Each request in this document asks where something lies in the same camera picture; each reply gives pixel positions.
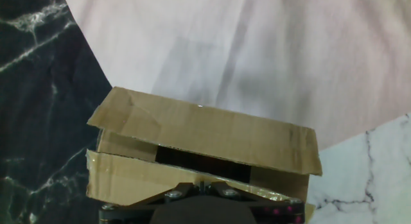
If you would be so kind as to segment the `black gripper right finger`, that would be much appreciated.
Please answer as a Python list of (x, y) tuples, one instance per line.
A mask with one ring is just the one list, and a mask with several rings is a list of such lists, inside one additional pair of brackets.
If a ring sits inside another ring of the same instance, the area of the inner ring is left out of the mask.
[(235, 189), (226, 182), (202, 182), (202, 194), (234, 200), (252, 213), (256, 223), (303, 224), (305, 223), (305, 203), (297, 198), (274, 201), (241, 189)]

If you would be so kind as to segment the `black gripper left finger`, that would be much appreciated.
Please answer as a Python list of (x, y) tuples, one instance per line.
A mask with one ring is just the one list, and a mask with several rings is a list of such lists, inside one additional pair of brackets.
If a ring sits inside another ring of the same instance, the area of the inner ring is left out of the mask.
[(173, 189), (131, 205), (105, 203), (98, 212), (99, 224), (149, 223), (155, 210), (161, 205), (197, 195), (203, 195), (203, 182), (200, 185), (179, 183)]

